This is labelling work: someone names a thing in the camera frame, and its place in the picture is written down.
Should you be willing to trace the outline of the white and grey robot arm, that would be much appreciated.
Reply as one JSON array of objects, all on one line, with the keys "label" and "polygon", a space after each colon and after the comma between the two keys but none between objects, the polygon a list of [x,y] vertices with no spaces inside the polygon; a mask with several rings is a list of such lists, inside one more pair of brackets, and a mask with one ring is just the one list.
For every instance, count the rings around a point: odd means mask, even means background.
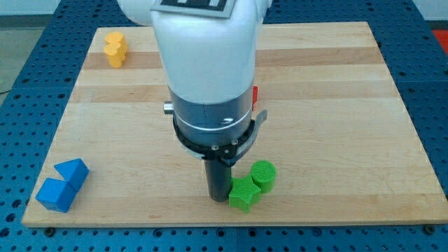
[{"label": "white and grey robot arm", "polygon": [[119,0],[154,29],[174,122],[188,140],[223,146],[249,127],[256,41],[272,0]]}]

